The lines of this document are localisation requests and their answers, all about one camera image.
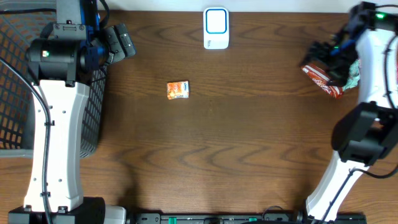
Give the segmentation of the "orange chocolate bar wrapper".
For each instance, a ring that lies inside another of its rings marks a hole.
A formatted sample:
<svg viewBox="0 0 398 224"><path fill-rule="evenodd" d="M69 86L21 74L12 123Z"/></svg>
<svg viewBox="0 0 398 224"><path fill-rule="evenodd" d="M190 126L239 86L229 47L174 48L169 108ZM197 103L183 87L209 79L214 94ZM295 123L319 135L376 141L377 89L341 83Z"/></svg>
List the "orange chocolate bar wrapper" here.
<svg viewBox="0 0 398 224"><path fill-rule="evenodd" d="M317 86L319 86L324 92L332 96L333 98L341 98L344 94L343 88L338 86L330 86L328 82L330 77L316 65L310 63L302 65L301 71L305 73Z"/></svg>

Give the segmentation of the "teal snack packet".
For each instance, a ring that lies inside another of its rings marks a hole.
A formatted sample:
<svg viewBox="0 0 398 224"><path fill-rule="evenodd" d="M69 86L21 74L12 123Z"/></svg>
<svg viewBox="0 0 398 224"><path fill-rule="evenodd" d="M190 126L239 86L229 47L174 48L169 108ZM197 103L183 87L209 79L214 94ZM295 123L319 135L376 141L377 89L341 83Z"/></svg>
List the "teal snack packet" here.
<svg viewBox="0 0 398 224"><path fill-rule="evenodd" d="M343 91L347 91L349 89L358 86L358 82L360 80L359 69L360 69L360 60L357 59L351 64L349 68L349 76L346 85L343 87Z"/></svg>

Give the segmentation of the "small orange snack packet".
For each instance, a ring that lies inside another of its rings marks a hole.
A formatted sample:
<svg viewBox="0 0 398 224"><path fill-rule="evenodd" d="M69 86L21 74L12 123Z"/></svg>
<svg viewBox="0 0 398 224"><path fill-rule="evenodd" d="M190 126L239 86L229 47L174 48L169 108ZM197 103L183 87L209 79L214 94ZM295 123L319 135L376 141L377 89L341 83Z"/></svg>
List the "small orange snack packet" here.
<svg viewBox="0 0 398 224"><path fill-rule="evenodd" d="M188 81L170 82L167 84L167 98L174 100L178 98L189 98L190 87Z"/></svg>

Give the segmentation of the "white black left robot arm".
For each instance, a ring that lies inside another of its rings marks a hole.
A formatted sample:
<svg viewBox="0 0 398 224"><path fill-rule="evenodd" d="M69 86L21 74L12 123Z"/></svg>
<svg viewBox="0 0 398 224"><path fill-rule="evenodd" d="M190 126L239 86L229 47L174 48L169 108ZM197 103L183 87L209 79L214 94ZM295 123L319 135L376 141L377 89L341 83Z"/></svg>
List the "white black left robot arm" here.
<svg viewBox="0 0 398 224"><path fill-rule="evenodd" d="M131 223L124 207L86 197L80 179L81 132L95 71L132 57L124 24L108 25L98 1L57 1L56 21L26 51L34 96L32 173L9 223Z"/></svg>

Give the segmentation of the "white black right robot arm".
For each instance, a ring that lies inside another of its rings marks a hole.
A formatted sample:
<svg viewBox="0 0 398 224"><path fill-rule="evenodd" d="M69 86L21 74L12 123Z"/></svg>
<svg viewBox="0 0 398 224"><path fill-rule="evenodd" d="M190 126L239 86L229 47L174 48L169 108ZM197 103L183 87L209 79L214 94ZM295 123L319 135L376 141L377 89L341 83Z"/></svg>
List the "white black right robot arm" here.
<svg viewBox="0 0 398 224"><path fill-rule="evenodd" d="M361 2L331 43L314 42L300 68L333 93L343 89L357 63L358 104L337 122L333 154L316 189L291 223L364 223L362 215L338 210L355 182L397 145L397 16L384 6Z"/></svg>

